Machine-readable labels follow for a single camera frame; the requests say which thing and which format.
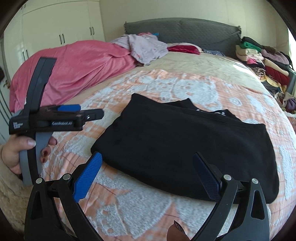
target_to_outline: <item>silver screw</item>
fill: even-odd
[[[255,184],[258,184],[258,180],[256,178],[253,178],[252,182],[255,183]]]
[[[231,176],[228,175],[228,174],[226,174],[226,175],[224,175],[224,179],[227,180],[227,181],[230,181],[231,180]]]
[[[36,180],[36,183],[37,183],[37,184],[42,183],[42,178],[38,178],[38,179]]]
[[[71,177],[71,175],[67,173],[67,174],[65,174],[65,175],[63,176],[63,179],[64,179],[64,180],[69,180],[70,177]]]

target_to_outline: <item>dark nail polish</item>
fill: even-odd
[[[175,220],[174,220],[174,225],[175,225],[175,227],[176,227],[179,231],[185,233],[185,231],[184,231],[184,229],[182,228],[182,226],[181,226],[180,224],[178,224]]]

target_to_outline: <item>fuzzy beige sleeve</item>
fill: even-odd
[[[25,216],[32,187],[22,181],[3,163],[0,155],[0,207],[12,227],[24,233]]]

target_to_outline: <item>headboard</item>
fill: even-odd
[[[187,42],[236,58],[241,28],[198,18],[157,18],[124,24],[126,34],[159,33],[165,43]]]

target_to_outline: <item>blue textured pad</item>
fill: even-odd
[[[87,167],[83,170],[79,178],[76,180],[74,184],[73,197],[77,203],[80,199],[86,197],[87,192],[89,191],[96,175],[102,166],[102,162],[102,155],[101,153],[97,152]]]
[[[193,156],[193,166],[209,198],[219,202],[221,198],[220,183],[197,153]]]
[[[76,112],[76,111],[80,111],[81,107],[78,104],[68,104],[68,105],[61,105],[57,110],[58,111]]]

